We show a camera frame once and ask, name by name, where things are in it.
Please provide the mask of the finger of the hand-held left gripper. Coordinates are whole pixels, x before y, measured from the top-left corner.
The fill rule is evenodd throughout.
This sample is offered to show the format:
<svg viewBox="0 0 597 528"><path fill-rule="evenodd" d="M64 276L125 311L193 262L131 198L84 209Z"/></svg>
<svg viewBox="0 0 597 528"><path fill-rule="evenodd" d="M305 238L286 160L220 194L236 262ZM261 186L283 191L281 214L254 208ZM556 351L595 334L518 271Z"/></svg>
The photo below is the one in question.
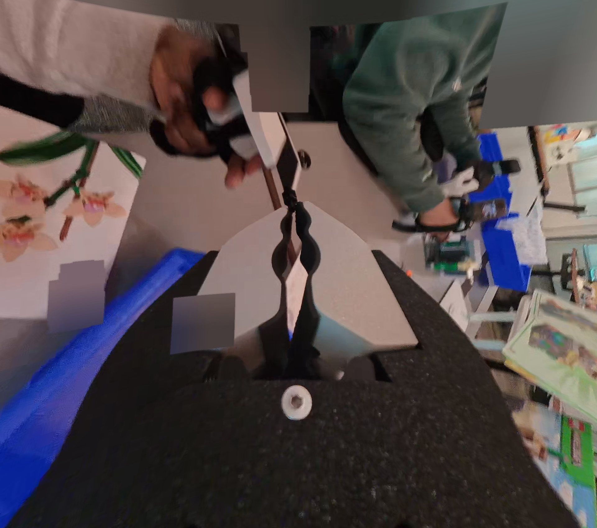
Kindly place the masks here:
<svg viewBox="0 0 597 528"><path fill-rule="evenodd" d="M241 135L232 139L232 149L248 161L260 155L266 167L276 165L276 113L252 110L249 72L237 74L233 79L236 98L242 118L248 127Z"/></svg>
<svg viewBox="0 0 597 528"><path fill-rule="evenodd" d="M278 118L285 136L285 143L276 165L282 185L282 199L284 201L298 201L296 189L301 172L310 168L311 158L307 151L295 147L281 113L278 113Z"/></svg>

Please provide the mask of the person's left hand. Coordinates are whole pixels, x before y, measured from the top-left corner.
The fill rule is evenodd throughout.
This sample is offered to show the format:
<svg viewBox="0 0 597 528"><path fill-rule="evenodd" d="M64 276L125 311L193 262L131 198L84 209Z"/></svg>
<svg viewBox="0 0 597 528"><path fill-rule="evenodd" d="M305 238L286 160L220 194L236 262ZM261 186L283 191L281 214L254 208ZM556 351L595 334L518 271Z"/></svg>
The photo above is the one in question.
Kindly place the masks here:
<svg viewBox="0 0 597 528"><path fill-rule="evenodd" d="M149 80L162 121L152 125L151 134L168 155L208 159L217 154L192 116L193 73L203 60L213 57L215 48L209 40L172 25L160 32Z"/></svg>

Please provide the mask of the white printed sheet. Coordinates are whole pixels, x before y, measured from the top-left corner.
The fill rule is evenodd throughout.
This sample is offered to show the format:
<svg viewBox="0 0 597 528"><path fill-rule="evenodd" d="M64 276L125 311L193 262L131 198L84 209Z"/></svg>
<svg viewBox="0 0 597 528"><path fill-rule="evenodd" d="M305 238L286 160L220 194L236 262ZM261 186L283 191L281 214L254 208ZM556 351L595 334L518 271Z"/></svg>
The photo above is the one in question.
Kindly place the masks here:
<svg viewBox="0 0 597 528"><path fill-rule="evenodd" d="M542 228L543 208L536 203L526 216L508 220L519 263L529 267L547 265L546 238Z"/></svg>

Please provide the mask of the green brick build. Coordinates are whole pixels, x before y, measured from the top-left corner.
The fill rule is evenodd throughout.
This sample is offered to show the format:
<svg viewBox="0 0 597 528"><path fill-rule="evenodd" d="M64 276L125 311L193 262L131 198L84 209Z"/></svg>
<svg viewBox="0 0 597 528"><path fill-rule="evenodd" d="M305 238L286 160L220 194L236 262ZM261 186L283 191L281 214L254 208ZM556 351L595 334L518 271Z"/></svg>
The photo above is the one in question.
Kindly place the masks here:
<svg viewBox="0 0 597 528"><path fill-rule="evenodd" d="M435 237L423 240L426 269L448 275L473 274L481 270L481 246L478 240L468 240L462 236L459 240L439 242Z"/></svg>

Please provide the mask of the green toy box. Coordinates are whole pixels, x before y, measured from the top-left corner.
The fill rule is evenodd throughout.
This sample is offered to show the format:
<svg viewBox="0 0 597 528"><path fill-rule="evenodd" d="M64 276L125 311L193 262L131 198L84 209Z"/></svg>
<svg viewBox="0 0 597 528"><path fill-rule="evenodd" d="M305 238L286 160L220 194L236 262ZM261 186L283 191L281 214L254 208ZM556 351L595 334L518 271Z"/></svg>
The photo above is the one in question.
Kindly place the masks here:
<svg viewBox="0 0 597 528"><path fill-rule="evenodd" d="M589 423L525 401L511 411L522 442L543 477L581 527L596 527L594 432Z"/></svg>

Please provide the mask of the white orchid print box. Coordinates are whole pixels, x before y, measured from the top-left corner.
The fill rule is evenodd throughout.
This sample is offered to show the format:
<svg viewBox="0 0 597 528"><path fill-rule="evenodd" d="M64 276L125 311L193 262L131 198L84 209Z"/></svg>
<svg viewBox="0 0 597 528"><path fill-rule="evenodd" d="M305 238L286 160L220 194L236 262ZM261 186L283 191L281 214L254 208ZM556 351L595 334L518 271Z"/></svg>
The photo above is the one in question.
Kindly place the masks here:
<svg viewBox="0 0 597 528"><path fill-rule="evenodd" d="M64 265L107 281L145 163L1 108L1 318L45 319Z"/></svg>

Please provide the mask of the person's left forearm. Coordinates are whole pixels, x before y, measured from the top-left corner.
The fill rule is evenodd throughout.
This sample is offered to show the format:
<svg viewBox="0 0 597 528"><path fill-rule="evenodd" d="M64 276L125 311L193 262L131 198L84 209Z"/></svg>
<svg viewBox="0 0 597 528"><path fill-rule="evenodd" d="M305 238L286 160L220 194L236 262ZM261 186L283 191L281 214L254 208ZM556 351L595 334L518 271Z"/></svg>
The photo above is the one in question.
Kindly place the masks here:
<svg viewBox="0 0 597 528"><path fill-rule="evenodd" d="M169 18L72 0L1 0L1 107L68 128L95 97L158 106L150 64Z"/></svg>

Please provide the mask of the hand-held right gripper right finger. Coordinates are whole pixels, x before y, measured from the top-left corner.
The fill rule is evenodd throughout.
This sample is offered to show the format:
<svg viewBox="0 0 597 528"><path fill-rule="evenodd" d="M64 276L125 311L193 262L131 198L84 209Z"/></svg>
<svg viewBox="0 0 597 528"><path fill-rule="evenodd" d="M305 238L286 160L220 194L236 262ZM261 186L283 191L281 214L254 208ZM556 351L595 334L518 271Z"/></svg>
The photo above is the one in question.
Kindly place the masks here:
<svg viewBox="0 0 597 528"><path fill-rule="evenodd" d="M312 203L297 207L295 221L293 377L336 379L354 359L416 348L367 243Z"/></svg>

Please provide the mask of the blue plastic bin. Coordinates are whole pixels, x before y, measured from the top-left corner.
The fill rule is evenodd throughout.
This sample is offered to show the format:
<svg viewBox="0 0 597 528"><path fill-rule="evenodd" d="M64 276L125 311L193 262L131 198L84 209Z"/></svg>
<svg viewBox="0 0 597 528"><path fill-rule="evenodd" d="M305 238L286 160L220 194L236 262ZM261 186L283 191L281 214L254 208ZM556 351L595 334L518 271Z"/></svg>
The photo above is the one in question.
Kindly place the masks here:
<svg viewBox="0 0 597 528"><path fill-rule="evenodd" d="M6 527L53 464L105 360L139 317L205 253L176 248L104 309L1 409L1 527Z"/></svg>

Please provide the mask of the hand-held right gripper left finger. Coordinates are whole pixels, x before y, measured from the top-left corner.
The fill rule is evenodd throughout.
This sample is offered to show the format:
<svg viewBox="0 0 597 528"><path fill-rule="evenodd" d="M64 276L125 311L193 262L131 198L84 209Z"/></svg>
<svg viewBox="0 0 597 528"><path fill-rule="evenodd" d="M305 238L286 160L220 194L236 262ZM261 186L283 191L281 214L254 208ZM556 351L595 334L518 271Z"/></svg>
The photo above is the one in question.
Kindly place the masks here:
<svg viewBox="0 0 597 528"><path fill-rule="evenodd" d="M239 357L250 372L265 362L258 329L280 309L282 283L272 256L286 214L277 209L228 240L199 290L201 319L215 323L204 345Z"/></svg>

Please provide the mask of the pale green picture box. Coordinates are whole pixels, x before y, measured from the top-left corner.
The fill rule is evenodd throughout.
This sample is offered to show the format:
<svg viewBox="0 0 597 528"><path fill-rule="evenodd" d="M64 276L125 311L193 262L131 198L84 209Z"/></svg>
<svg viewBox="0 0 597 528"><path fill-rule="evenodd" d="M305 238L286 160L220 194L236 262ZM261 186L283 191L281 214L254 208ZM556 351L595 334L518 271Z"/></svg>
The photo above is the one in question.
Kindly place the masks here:
<svg viewBox="0 0 597 528"><path fill-rule="evenodd" d="M563 411L596 428L596 311L536 290L506 364L555 396Z"/></svg>

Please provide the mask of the colourful wall picture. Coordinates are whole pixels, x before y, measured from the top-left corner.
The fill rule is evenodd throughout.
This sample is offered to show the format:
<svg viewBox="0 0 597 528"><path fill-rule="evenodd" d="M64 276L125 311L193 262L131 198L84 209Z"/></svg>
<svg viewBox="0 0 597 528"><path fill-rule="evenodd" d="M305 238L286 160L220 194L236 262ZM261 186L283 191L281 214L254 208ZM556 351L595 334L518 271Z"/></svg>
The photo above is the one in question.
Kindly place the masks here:
<svg viewBox="0 0 597 528"><path fill-rule="evenodd" d="M541 125L536 129L549 168L596 155L596 121Z"/></svg>

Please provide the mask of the blue storage bin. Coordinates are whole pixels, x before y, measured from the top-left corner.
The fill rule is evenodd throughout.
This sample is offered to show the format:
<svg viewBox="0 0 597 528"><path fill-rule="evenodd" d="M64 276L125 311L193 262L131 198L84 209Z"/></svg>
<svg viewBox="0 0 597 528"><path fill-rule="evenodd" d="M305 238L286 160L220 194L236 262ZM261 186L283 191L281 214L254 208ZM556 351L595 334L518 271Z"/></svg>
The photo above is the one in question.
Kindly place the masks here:
<svg viewBox="0 0 597 528"><path fill-rule="evenodd" d="M511 181L508 175L497 175L485 189L468 194L471 202L503 199L507 213L510 211L512 196Z"/></svg>
<svg viewBox="0 0 597 528"><path fill-rule="evenodd" d="M489 162L503 160L503 153L496 132L479 133L476 138L479 142L479 150L483 160Z"/></svg>
<svg viewBox="0 0 597 528"><path fill-rule="evenodd" d="M511 231L499 229L498 221L491 220L481 225L493 285L504 290L526 293L531 267L519 262Z"/></svg>

